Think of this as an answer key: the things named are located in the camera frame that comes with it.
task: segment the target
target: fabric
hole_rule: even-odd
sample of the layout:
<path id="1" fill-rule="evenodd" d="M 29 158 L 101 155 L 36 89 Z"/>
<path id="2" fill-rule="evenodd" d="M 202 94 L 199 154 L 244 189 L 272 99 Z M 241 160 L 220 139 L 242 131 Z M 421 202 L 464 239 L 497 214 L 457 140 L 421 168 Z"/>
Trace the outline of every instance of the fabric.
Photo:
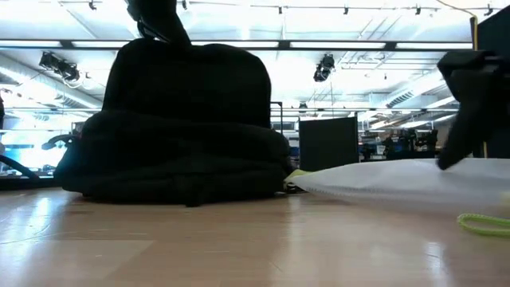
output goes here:
<path id="1" fill-rule="evenodd" d="M 269 129 L 100 112 L 55 177 L 95 199 L 197 206 L 272 196 L 290 172 L 288 146 Z"/>
<path id="2" fill-rule="evenodd" d="M 435 159 L 355 163 L 292 178 L 316 195 L 412 210 L 494 214 L 508 205 L 509 159 L 464 159 L 441 171 Z"/>
<path id="3" fill-rule="evenodd" d="M 55 178 L 112 202 L 272 196 L 292 168 L 287 141 L 270 129 L 270 100 L 264 65 L 242 49 L 134 40 Z"/>

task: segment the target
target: black object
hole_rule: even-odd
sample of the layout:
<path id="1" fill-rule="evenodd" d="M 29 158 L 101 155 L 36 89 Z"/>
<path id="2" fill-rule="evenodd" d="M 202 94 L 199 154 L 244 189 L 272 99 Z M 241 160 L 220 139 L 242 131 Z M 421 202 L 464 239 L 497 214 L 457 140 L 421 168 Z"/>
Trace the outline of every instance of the black object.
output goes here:
<path id="1" fill-rule="evenodd" d="M 417 147 L 426 147 L 427 151 L 435 151 L 437 143 L 437 130 L 434 129 L 430 132 L 427 132 L 425 135 L 420 136 L 416 139 Z"/>
<path id="2" fill-rule="evenodd" d="M 313 74 L 313 80 L 316 82 L 323 82 L 327 80 L 334 68 L 335 58 L 333 58 L 333 55 L 331 54 L 324 55 L 324 58 L 316 66 L 316 71 Z"/>
<path id="3" fill-rule="evenodd" d="M 77 140 L 79 137 L 75 135 L 60 135 L 60 136 L 54 136 L 53 138 L 49 139 L 48 142 L 42 144 L 42 149 L 45 151 L 48 151 L 54 147 L 57 146 L 57 143 L 59 141 L 64 142 L 64 145 L 66 147 L 69 147 L 70 144 L 73 143 L 74 140 Z"/>
<path id="4" fill-rule="evenodd" d="M 69 64 L 55 57 L 53 53 L 44 52 L 39 65 L 44 69 L 52 70 L 66 81 L 77 81 L 80 79 L 80 71 L 78 71 L 76 64 Z"/>
<path id="5" fill-rule="evenodd" d="M 398 142 L 402 145 L 402 151 L 413 152 L 415 150 L 416 138 L 416 130 L 412 128 L 401 130 Z"/>
<path id="6" fill-rule="evenodd" d="M 177 0 L 127 0 L 127 11 L 138 22 L 140 33 L 150 39 L 191 46 L 176 13 Z"/>
<path id="7" fill-rule="evenodd" d="M 93 199 L 187 206 L 281 191 L 289 146 L 270 129 L 261 60 L 171 40 L 137 39 L 119 51 L 103 110 L 69 145 L 56 179 Z"/>
<path id="8" fill-rule="evenodd" d="M 376 152 L 375 148 L 373 148 L 370 144 L 364 143 L 361 148 L 361 154 L 363 156 L 363 162 L 370 161 L 372 154 Z"/>
<path id="9" fill-rule="evenodd" d="M 88 8 L 90 8 L 90 10 L 92 10 L 92 11 L 97 10 L 96 5 L 94 4 L 94 0 L 90 0 L 90 2 L 88 3 Z"/>
<path id="10" fill-rule="evenodd" d="M 508 130 L 510 62 L 494 52 L 464 51 L 447 53 L 437 66 L 461 104 L 437 162 L 444 170 Z"/>
<path id="11" fill-rule="evenodd" d="M 3 118 L 6 116 L 6 109 L 3 106 L 3 99 L 0 96 L 0 130 L 3 129 Z"/>
<path id="12" fill-rule="evenodd" d="M 490 16 L 492 14 L 492 12 L 494 12 L 494 9 L 491 7 L 491 4 L 488 3 L 487 4 L 487 13 L 484 13 L 484 16 L 485 17 Z"/>
<path id="13" fill-rule="evenodd" d="M 320 171 L 359 163 L 356 117 L 300 122 L 300 168 Z"/>

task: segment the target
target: cable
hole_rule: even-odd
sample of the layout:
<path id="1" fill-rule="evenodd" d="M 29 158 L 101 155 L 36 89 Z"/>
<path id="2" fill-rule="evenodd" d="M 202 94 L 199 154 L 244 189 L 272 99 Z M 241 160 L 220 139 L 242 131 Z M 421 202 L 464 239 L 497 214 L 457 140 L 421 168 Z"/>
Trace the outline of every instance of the cable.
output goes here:
<path id="1" fill-rule="evenodd" d="M 467 221 L 489 223 L 494 226 L 504 226 L 507 229 L 482 228 L 470 226 Z M 510 237 L 510 220 L 503 218 L 495 218 L 481 214 L 461 214 L 457 218 L 458 224 L 469 232 L 485 236 Z"/>
<path id="2" fill-rule="evenodd" d="M 474 18 L 474 27 L 473 27 L 473 38 L 471 39 L 472 43 L 473 43 L 473 49 L 475 51 L 478 50 L 478 16 L 476 16 L 473 12 L 467 10 L 467 9 L 464 9 L 464 8 L 459 8 L 459 7 L 456 7 L 456 6 L 453 6 L 451 4 L 448 4 L 446 2 L 443 2 L 442 0 L 436 0 L 437 2 L 440 2 L 442 5 L 444 6 L 448 6 L 454 10 L 459 10 L 461 12 L 464 12 L 466 14 L 469 14 L 471 15 L 471 17 Z"/>
<path id="3" fill-rule="evenodd" d="M 18 84 L 18 85 L 16 86 L 16 88 L 19 88 L 19 87 L 23 86 L 24 84 L 26 84 L 26 83 L 30 82 L 31 80 L 35 79 L 36 77 L 38 77 L 39 75 L 41 75 L 41 74 L 42 74 L 43 72 L 45 72 L 45 71 L 46 71 L 46 70 L 40 71 L 39 73 L 37 73 L 35 76 L 31 77 L 30 79 L 28 79 L 28 80 L 26 80 L 26 81 L 24 81 L 24 82 L 22 82 L 22 83 Z"/>

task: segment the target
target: ceiling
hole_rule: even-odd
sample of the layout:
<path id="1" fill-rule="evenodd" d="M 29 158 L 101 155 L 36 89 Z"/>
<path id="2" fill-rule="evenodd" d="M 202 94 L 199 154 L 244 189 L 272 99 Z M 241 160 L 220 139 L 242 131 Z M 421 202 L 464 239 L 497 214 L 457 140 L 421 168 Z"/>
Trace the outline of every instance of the ceiling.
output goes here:
<path id="1" fill-rule="evenodd" d="M 480 21 L 487 18 L 484 14 L 489 3 L 493 13 L 510 4 L 510 0 L 447 2 L 468 8 Z M 131 40 L 139 36 L 124 0 L 95 0 L 95 10 L 89 3 L 0 0 L 0 38 Z M 178 3 L 178 15 L 192 40 L 470 41 L 469 15 L 435 0 L 204 0 L 186 1 L 186 5 L 184 10 L 182 2 Z M 42 52 L 4 49 L 0 56 L 23 65 L 26 71 L 35 71 L 37 74 L 28 74 L 33 75 L 32 81 L 47 76 L 60 82 L 60 77 L 39 66 Z M 115 51 L 54 53 L 76 63 L 88 75 L 76 89 L 80 96 L 103 99 Z M 381 108 L 391 97 L 412 88 L 413 98 L 395 108 L 425 108 L 451 96 L 440 79 L 426 82 L 428 88 L 419 91 L 414 87 L 415 82 L 437 73 L 435 65 L 441 52 L 333 52 L 336 69 L 323 83 L 316 83 L 312 76 L 324 51 L 252 53 L 262 59 L 269 72 L 273 100 L 283 101 L 289 108 L 302 101 L 308 107 Z M 455 104 L 445 103 L 434 107 Z M 373 120 L 374 116 L 377 120 L 381 115 L 366 118 Z"/>

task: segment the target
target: black backpack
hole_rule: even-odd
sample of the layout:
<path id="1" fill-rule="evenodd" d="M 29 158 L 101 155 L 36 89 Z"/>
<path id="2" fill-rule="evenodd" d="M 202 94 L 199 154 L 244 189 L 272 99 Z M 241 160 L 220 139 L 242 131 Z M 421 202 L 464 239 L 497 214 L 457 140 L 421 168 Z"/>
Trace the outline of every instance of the black backpack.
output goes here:
<path id="1" fill-rule="evenodd" d="M 270 129 L 270 93 L 264 65 L 242 49 L 134 40 L 55 178 L 112 202 L 273 196 L 292 168 L 287 141 Z"/>

